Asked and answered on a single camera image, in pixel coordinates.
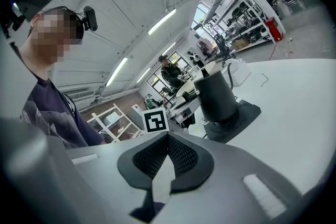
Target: air conditioner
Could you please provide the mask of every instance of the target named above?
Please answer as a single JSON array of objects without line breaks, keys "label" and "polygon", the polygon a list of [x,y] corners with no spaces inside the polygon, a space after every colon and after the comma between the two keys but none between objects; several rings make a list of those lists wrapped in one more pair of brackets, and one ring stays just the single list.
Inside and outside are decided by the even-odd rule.
[{"label": "air conditioner", "polygon": [[76,105],[77,110],[82,110],[91,106],[95,101],[96,96],[94,95],[95,91],[81,91],[69,94],[68,96],[73,100]]},{"label": "air conditioner", "polygon": [[93,91],[93,90],[82,91],[82,92],[76,92],[76,93],[69,94],[68,96],[75,102],[75,101],[87,99],[89,97],[94,96],[94,94],[95,94],[94,92],[95,91]]},{"label": "air conditioner", "polygon": [[76,105],[77,110],[80,111],[82,109],[85,109],[85,108],[88,108],[89,106],[91,106],[91,104],[94,102],[95,99],[96,99],[96,97],[92,96],[92,97],[82,99],[82,100],[79,100],[79,101],[74,101],[74,103]]}]

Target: red box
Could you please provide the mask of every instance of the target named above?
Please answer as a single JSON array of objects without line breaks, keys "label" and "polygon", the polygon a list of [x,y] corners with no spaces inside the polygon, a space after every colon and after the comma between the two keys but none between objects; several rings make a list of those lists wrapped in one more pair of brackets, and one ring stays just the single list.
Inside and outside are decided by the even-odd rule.
[{"label": "red box", "polygon": [[265,24],[267,25],[271,35],[273,36],[275,41],[279,41],[282,40],[282,36],[277,28],[278,24],[277,22],[274,20],[274,17],[269,18]]}]

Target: dark purple t-shirt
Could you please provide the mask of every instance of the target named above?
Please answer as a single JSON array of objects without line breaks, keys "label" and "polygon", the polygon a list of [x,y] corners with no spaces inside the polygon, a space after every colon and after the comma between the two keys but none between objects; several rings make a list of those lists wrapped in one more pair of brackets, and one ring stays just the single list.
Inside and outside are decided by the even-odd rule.
[{"label": "dark purple t-shirt", "polygon": [[[18,48],[13,46],[13,49],[20,57]],[[46,135],[59,137],[66,148],[99,145],[102,136],[82,118],[77,109],[72,113],[68,101],[51,80],[33,75],[37,78],[37,84],[22,110],[22,119],[41,128]]]}]

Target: cap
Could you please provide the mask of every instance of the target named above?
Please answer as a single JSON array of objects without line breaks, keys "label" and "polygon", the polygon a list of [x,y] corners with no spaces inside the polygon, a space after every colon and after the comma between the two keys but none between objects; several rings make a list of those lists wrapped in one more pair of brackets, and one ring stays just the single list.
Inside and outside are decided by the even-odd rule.
[{"label": "cap", "polygon": [[159,62],[162,62],[163,60],[166,60],[167,59],[167,55],[161,55],[159,57]]}]

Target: fluorescent light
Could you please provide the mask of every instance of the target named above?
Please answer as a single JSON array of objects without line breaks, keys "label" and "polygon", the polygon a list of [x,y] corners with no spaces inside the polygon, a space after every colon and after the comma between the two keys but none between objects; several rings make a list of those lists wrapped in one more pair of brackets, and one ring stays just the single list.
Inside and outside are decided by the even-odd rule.
[{"label": "fluorescent light", "polygon": [[164,53],[162,53],[162,55],[165,55],[166,52],[169,51],[175,44],[176,44],[176,42],[174,42],[167,50],[165,50]]},{"label": "fluorescent light", "polygon": [[148,73],[149,70],[151,70],[151,68],[146,70],[146,72],[140,77],[140,79],[137,81],[137,83],[139,83],[139,81]]},{"label": "fluorescent light", "polygon": [[171,12],[169,12],[166,16],[164,16],[159,22],[154,25],[149,31],[148,35],[151,35],[156,29],[159,28],[160,25],[162,25],[166,20],[168,20],[174,13],[176,12],[176,8],[173,9]]},{"label": "fluorescent light", "polygon": [[116,77],[116,75],[118,74],[122,66],[126,63],[126,61],[127,61],[127,58],[122,59],[121,63],[118,65],[117,69],[114,71],[109,81],[107,82],[106,87],[108,87],[111,84],[111,82],[114,80],[114,78]]}]

